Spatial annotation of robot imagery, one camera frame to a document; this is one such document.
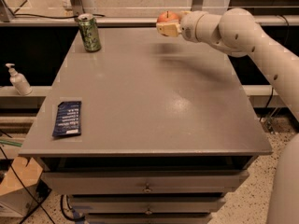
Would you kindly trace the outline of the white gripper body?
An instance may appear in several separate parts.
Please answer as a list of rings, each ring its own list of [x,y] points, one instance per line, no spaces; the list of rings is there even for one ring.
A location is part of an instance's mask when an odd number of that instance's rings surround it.
[[[199,35],[199,21],[206,15],[204,11],[186,13],[180,20],[180,30],[183,38],[193,43],[202,42]]]

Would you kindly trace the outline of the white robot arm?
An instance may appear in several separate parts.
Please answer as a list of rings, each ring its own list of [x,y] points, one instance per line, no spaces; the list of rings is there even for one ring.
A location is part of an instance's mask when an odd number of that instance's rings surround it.
[[[157,18],[156,28],[164,36],[181,35],[231,56],[249,56],[299,120],[299,57],[271,38],[245,9],[221,15],[166,11]],[[266,224],[299,224],[299,134],[280,155]]]

